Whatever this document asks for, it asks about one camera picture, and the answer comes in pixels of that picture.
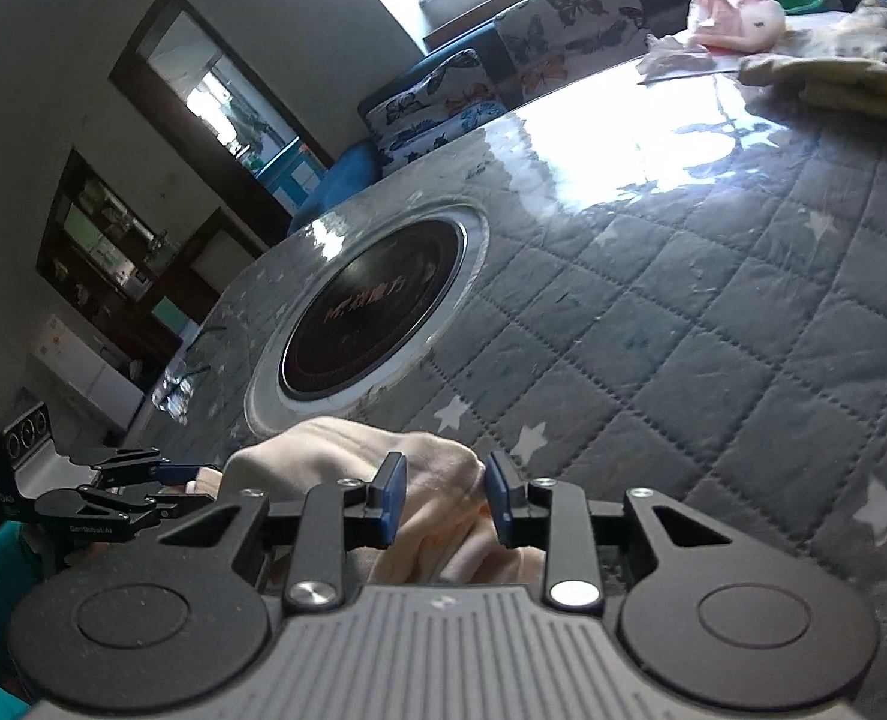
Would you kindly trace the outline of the eyeglasses on table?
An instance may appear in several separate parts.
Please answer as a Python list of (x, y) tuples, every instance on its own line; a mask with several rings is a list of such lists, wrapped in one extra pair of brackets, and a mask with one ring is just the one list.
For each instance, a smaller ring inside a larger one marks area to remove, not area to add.
[(181, 346), (178, 355), (165, 367), (151, 392), (151, 403), (155, 410), (164, 413), (172, 421), (185, 424), (188, 421), (190, 400), (194, 392), (194, 381), (211, 370), (208, 362), (196, 361), (194, 349), (215, 333), (224, 333), (225, 325), (199, 328), (196, 335)]

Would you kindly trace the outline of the dark wooden cabinet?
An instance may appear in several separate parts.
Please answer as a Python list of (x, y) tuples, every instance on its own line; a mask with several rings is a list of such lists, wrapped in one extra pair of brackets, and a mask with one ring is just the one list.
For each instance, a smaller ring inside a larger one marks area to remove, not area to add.
[(157, 232), (73, 151), (46, 220), (37, 271), (103, 338), (141, 390), (157, 382), (220, 294), (261, 255), (224, 210), (185, 242)]

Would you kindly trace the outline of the round black induction cooktop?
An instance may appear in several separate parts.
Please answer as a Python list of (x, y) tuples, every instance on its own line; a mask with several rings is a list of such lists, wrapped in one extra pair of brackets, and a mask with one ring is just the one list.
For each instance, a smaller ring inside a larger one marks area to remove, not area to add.
[(465, 245), (461, 224), (422, 220), (343, 266), (288, 337), (279, 372), (284, 394), (319, 400), (372, 374), (440, 304), (463, 263)]

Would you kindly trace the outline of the grey quilted star table cover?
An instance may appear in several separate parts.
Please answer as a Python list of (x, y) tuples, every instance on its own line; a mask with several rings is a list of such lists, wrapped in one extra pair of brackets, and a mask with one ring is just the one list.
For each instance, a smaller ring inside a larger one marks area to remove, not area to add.
[[(281, 387), (300, 316), (423, 220), (461, 224), (450, 288), (339, 394)], [(846, 578), (887, 718), (887, 121), (728, 75), (601, 71), (423, 156), (243, 270), (175, 413), (131, 436), (224, 463), (316, 415), (502, 449), (599, 499), (669, 494)]]

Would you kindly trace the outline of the butterfly cushion left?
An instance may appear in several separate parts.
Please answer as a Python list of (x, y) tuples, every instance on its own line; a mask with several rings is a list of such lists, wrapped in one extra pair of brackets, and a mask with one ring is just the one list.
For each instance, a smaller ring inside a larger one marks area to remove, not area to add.
[(507, 112), (477, 52), (464, 49), (373, 106), (365, 122), (386, 177)]

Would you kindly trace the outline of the butterfly cushion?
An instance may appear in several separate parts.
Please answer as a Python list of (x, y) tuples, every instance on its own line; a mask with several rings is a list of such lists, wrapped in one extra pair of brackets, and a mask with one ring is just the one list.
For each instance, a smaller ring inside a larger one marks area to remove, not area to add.
[(507, 112), (477, 52), (464, 49), (373, 106), (365, 122), (386, 177)]
[(495, 18), (529, 103), (648, 49), (642, 0), (523, 0)]

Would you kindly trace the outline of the white crumpled cloth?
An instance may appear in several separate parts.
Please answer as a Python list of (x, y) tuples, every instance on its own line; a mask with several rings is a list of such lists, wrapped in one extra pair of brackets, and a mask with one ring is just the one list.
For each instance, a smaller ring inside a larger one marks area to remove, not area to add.
[(707, 49), (681, 43), (678, 37), (668, 34), (647, 37), (647, 54), (635, 65), (640, 82), (644, 85), (664, 82), (672, 78), (736, 73), (741, 57), (724, 50)]

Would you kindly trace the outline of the butterfly cushion right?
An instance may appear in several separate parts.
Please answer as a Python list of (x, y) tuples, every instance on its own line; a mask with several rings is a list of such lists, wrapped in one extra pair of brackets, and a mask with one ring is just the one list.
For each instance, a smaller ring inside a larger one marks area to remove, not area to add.
[(648, 49), (642, 0), (523, 0), (495, 18), (529, 103)]

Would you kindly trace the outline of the pink white baby garment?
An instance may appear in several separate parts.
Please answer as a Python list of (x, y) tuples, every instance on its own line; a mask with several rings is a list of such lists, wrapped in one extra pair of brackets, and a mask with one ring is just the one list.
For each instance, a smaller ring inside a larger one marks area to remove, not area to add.
[(785, 29), (786, 13), (777, 0), (690, 0), (689, 46), (759, 54), (772, 49)]

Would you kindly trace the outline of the blue sofa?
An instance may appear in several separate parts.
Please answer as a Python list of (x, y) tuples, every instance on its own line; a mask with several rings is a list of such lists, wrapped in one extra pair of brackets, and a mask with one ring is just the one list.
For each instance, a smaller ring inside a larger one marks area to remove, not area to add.
[[(820, 0), (846, 10), (858, 0)], [(681, 31), (690, 0), (521, 0), (363, 99), (367, 137), (295, 213), (302, 229), (345, 200), (534, 99), (638, 59)]]

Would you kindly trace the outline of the yellow floral folded cloth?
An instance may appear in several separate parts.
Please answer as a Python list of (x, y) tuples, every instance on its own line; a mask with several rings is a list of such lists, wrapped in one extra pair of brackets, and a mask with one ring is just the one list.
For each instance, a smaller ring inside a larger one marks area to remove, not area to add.
[(887, 119), (887, 0), (861, 0), (832, 23), (788, 28), (739, 62), (745, 86), (788, 86), (809, 106)]

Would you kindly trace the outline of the dark door frame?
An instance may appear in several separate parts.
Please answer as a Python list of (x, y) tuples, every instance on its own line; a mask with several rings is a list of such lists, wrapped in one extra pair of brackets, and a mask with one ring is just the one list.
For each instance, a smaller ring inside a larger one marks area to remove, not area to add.
[(333, 166), (299, 117), (188, 0), (154, 0), (110, 73), (119, 93), (267, 245)]

